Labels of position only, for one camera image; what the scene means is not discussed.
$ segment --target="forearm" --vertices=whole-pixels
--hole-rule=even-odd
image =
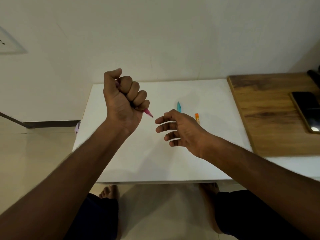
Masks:
[[[282,168],[219,137],[205,160],[253,192],[309,237],[320,237],[320,182]]]
[[[115,125],[102,123],[44,181],[0,216],[0,238],[63,238],[87,193],[127,136]]]

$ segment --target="light switch plate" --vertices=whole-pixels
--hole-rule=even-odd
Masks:
[[[0,27],[0,55],[24,53],[27,53],[27,51],[8,32]]]

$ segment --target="pink pen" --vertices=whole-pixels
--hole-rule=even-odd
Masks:
[[[120,83],[117,80],[115,80],[115,85],[117,88],[120,87]],[[150,111],[147,108],[144,109],[143,112],[153,118],[153,115],[150,113]]]

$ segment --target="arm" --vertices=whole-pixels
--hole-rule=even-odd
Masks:
[[[177,130],[164,139],[186,147],[246,187],[312,239],[320,238],[320,182],[282,168],[205,131],[190,116],[172,110],[158,118],[156,132]]]
[[[137,128],[141,111],[149,106],[146,92],[138,92],[138,83],[130,77],[120,78],[120,91],[116,89],[114,79],[120,75],[121,69],[105,73],[106,120],[44,181],[0,216],[0,239],[64,237],[86,195]]]

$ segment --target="white wall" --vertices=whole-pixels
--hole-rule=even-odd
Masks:
[[[320,64],[320,0],[1,0],[27,51],[0,55],[0,112],[82,118],[92,83],[306,71]]]

